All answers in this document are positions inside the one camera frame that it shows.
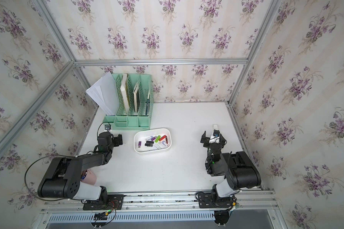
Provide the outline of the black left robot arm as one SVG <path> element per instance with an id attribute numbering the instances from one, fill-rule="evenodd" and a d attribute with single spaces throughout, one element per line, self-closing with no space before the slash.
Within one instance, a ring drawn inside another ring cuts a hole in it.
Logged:
<path id="1" fill-rule="evenodd" d="M 107 190 L 81 181 L 82 173 L 106 165 L 112 158 L 115 147 L 123 144 L 121 134 L 100 133 L 94 152 L 77 157 L 55 157 L 40 185 L 37 194 L 41 198 L 61 198 L 87 201 L 105 201 Z"/>

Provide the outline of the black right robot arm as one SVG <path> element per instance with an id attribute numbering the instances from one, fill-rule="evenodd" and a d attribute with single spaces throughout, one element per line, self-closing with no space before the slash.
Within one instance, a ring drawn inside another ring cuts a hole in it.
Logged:
<path id="1" fill-rule="evenodd" d="M 207 174 L 212 177 L 224 177 L 221 183 L 213 186 L 214 197 L 227 198 L 240 189 L 251 189 L 261 185 L 260 173 L 246 152 L 222 152 L 227 141 L 219 130 L 213 130 L 211 136 L 204 132 L 200 143 L 207 149 L 204 163 Z"/>

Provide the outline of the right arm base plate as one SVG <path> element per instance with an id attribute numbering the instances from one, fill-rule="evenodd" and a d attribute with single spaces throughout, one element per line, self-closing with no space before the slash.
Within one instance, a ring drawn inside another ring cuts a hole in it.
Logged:
<path id="1" fill-rule="evenodd" d="M 198 201 L 200 209 L 229 209 L 234 207 L 237 203 L 235 196 L 228 196 L 225 198 L 219 197 L 217 194 L 197 192 L 195 198 Z"/>

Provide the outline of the green usb flash drive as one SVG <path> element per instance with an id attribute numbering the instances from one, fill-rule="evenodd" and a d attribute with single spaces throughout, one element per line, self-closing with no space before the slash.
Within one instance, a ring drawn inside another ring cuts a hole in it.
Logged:
<path id="1" fill-rule="evenodd" d="M 156 137 L 156 139 L 155 139 L 155 143 L 158 143 L 159 141 L 160 141 L 160 139 L 161 139 L 161 135 L 158 135 L 157 137 Z"/>

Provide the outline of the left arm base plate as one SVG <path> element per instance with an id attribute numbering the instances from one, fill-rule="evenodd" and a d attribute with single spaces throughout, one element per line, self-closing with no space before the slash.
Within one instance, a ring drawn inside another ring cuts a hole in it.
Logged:
<path id="1" fill-rule="evenodd" d="M 124 197 L 122 194 L 117 194 L 108 195 L 106 198 L 100 197 L 99 200 L 86 200 L 82 210 L 121 210 Z"/>

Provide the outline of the pink pen cup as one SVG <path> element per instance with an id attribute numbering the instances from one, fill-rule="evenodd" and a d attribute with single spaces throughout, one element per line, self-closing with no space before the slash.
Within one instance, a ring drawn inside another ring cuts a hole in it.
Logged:
<path id="1" fill-rule="evenodd" d="M 82 172 L 81 175 L 81 182 L 90 184 L 90 185 L 95 185 L 97 181 L 96 175 L 92 172 L 92 170 L 87 169 Z"/>

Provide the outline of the beige notebook in organizer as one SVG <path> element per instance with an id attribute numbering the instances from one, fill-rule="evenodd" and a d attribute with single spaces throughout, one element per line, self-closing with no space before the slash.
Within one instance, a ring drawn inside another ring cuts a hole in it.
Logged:
<path id="1" fill-rule="evenodd" d="M 138 113 L 140 108 L 140 95 L 139 95 L 139 81 L 136 83 L 133 90 L 134 112 Z"/>

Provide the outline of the dark grey usb flash drive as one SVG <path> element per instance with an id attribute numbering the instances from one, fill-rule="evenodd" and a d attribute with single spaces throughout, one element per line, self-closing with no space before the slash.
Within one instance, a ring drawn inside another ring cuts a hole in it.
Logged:
<path id="1" fill-rule="evenodd" d="M 146 141 L 145 146 L 146 147 L 153 147 L 154 142 L 153 141 Z"/>

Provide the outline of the green desk file organizer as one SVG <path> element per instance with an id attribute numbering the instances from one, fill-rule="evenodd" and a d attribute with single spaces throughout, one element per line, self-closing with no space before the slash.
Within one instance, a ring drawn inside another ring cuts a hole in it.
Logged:
<path id="1" fill-rule="evenodd" d="M 118 109 L 115 115 L 104 117 L 104 125 L 112 130 L 149 130 L 154 104 L 152 76 L 134 73 L 110 76 L 115 82 Z"/>

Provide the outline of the dark pen in organizer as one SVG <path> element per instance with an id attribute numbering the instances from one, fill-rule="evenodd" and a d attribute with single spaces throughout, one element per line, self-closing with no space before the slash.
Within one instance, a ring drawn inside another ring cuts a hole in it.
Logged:
<path id="1" fill-rule="evenodd" d="M 145 115 L 148 115 L 149 109 L 150 109 L 150 93 L 151 91 L 148 90 L 147 100 L 146 100 L 146 105 L 145 105 Z"/>

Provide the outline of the white book in organizer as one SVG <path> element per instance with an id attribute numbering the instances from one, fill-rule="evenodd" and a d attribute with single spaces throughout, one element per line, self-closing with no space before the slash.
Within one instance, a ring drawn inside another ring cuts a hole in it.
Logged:
<path id="1" fill-rule="evenodd" d="M 128 89 L 127 89 L 127 78 L 128 78 L 128 74 L 123 73 L 121 86 L 120 86 L 125 114 L 128 114 L 129 109 L 130 109 L 129 98 L 128 98 Z"/>

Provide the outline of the white eraser block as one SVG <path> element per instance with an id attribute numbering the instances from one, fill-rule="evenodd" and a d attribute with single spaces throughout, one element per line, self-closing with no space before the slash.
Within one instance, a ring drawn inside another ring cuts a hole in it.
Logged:
<path id="1" fill-rule="evenodd" d="M 214 124 L 214 125 L 213 125 L 213 130 L 214 130 L 214 131 L 219 131 L 218 125 Z"/>

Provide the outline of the white paper stack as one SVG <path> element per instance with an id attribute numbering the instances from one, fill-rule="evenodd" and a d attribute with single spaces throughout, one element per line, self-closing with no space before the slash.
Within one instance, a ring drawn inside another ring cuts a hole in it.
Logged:
<path id="1" fill-rule="evenodd" d="M 111 73 L 106 73 L 86 90 L 87 95 L 105 112 L 115 116 L 119 108 L 116 81 Z"/>

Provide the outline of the white plastic storage box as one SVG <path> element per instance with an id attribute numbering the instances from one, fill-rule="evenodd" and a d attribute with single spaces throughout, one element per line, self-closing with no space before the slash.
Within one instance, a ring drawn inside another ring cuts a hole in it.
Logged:
<path id="1" fill-rule="evenodd" d="M 172 147 L 172 136 L 167 128 L 150 129 L 136 133 L 133 143 L 138 154 L 161 153 Z"/>

